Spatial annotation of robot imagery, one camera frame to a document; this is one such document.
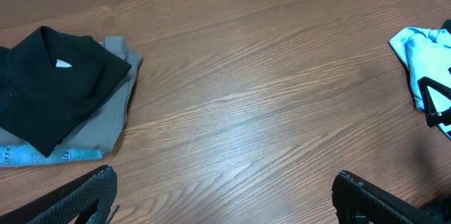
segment black shirt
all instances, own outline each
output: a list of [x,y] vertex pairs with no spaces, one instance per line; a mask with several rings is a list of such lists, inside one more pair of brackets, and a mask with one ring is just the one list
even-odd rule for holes
[[91,37],[40,27],[11,50],[0,48],[0,127],[48,157],[129,69]]

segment floor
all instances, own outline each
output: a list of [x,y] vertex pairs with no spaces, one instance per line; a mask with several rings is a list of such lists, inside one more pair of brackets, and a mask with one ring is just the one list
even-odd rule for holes
[[103,161],[0,170],[0,214],[110,164],[119,223],[337,223],[340,170],[415,206],[451,193],[451,142],[387,41],[451,0],[0,0],[0,45],[40,25],[123,35],[145,60]]

